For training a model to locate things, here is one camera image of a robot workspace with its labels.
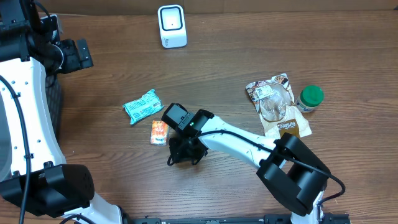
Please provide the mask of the green lid jar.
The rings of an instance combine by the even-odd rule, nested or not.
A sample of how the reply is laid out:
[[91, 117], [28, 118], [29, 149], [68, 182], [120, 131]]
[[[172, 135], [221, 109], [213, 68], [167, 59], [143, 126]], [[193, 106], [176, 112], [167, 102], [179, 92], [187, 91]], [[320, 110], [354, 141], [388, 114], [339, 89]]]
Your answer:
[[316, 85], [306, 86], [296, 100], [296, 106], [302, 113], [312, 112], [324, 100], [323, 90]]

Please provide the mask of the orange white small box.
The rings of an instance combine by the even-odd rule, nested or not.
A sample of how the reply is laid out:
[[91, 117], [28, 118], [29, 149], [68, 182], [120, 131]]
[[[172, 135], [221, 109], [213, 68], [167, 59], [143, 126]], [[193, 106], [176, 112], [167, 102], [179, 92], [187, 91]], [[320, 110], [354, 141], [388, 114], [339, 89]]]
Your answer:
[[156, 146], [166, 146], [169, 136], [169, 126], [163, 121], [153, 120], [150, 133], [150, 143]]

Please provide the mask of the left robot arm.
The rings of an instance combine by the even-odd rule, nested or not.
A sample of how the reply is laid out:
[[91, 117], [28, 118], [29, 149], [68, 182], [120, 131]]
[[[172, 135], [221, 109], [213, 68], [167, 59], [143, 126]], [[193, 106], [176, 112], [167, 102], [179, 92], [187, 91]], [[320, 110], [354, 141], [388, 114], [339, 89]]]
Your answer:
[[58, 145], [57, 76], [90, 68], [93, 60], [85, 39], [61, 39], [58, 17], [40, 17], [42, 10], [37, 1], [1, 2], [1, 197], [21, 215], [129, 223], [95, 192], [88, 168], [68, 164]]

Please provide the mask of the teal snack packet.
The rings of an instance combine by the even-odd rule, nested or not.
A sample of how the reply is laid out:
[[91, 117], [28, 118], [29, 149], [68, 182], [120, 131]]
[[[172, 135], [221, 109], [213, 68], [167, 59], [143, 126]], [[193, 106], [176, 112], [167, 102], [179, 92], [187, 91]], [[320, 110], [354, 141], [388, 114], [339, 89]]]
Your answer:
[[163, 107], [154, 89], [149, 90], [137, 100], [123, 104], [123, 108], [130, 117], [130, 125], [159, 112]]

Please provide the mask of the brown white snack bag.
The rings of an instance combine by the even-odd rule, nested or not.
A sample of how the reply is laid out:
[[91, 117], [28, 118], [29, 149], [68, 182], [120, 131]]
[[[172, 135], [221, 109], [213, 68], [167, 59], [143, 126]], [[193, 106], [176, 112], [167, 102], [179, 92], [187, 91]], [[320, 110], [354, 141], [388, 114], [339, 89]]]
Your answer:
[[294, 103], [287, 74], [251, 82], [246, 85], [246, 91], [259, 115], [265, 137], [279, 139], [290, 133], [303, 138], [312, 134], [309, 122]]

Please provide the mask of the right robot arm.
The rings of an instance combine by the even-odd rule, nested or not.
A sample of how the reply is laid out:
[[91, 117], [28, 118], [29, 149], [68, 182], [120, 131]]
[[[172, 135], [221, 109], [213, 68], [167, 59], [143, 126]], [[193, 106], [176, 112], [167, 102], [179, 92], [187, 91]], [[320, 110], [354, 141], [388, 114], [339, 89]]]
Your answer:
[[292, 212], [292, 223], [322, 222], [321, 200], [330, 170], [297, 136], [269, 139], [207, 110], [190, 113], [179, 103], [172, 103], [161, 120], [177, 133], [169, 140], [169, 166], [186, 161], [195, 166], [209, 150], [227, 153], [257, 170], [268, 191]]

